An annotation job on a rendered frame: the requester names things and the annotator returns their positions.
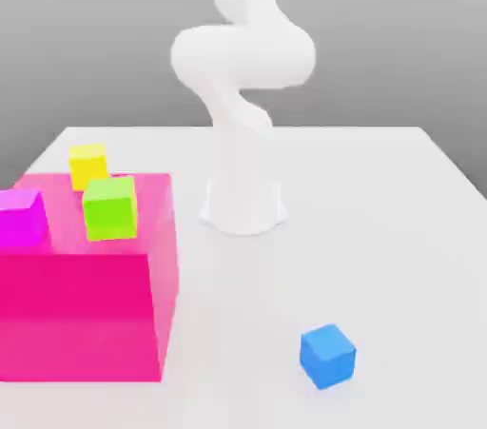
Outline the small green cube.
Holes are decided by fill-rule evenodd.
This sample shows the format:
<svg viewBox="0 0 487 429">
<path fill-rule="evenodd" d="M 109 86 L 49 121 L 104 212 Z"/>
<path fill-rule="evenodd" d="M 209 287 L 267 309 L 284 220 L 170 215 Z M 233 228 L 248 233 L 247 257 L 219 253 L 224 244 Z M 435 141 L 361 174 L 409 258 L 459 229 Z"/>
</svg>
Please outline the small green cube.
<svg viewBox="0 0 487 429">
<path fill-rule="evenodd" d="M 90 181 L 83 194 L 83 210 L 91 242 L 136 238 L 138 205 L 134 177 Z"/>
</svg>

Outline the small yellow cube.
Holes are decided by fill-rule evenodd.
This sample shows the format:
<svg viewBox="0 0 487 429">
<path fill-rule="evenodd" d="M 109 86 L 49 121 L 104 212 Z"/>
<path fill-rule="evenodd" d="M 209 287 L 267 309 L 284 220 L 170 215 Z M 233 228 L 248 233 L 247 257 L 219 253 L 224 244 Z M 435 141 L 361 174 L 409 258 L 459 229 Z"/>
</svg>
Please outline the small yellow cube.
<svg viewBox="0 0 487 429">
<path fill-rule="evenodd" d="M 72 146 L 69 150 L 68 163 L 74 191 L 84 191 L 91 180 L 109 177 L 104 144 Z"/>
</svg>

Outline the small blue cube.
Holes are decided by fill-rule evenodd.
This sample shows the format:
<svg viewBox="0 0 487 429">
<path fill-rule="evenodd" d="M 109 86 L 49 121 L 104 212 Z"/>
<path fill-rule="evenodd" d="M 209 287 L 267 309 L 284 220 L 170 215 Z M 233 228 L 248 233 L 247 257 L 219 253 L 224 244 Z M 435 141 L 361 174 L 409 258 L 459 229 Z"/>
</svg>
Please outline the small blue cube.
<svg viewBox="0 0 487 429">
<path fill-rule="evenodd" d="M 301 335 L 300 364 L 320 390 L 349 380 L 356 355 L 356 346 L 333 323 Z"/>
</svg>

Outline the small magenta cube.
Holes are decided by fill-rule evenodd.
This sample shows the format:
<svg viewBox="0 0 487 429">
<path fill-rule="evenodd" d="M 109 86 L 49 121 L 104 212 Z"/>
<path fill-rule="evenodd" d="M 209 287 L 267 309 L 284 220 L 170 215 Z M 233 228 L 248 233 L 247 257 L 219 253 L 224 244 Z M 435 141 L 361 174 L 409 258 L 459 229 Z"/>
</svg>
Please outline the small magenta cube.
<svg viewBox="0 0 487 429">
<path fill-rule="evenodd" d="M 48 229 L 39 189 L 0 190 L 0 247 L 37 245 Z"/>
</svg>

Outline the large pink box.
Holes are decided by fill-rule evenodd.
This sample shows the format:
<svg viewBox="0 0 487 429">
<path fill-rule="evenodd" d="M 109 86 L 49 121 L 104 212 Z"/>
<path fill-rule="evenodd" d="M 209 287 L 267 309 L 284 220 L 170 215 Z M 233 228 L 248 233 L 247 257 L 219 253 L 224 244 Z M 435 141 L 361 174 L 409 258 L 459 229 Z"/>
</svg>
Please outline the large pink box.
<svg viewBox="0 0 487 429">
<path fill-rule="evenodd" d="M 139 174 L 138 235 L 91 242 L 65 174 L 27 174 L 49 232 L 0 247 L 0 381 L 158 382 L 179 290 L 171 178 Z"/>
</svg>

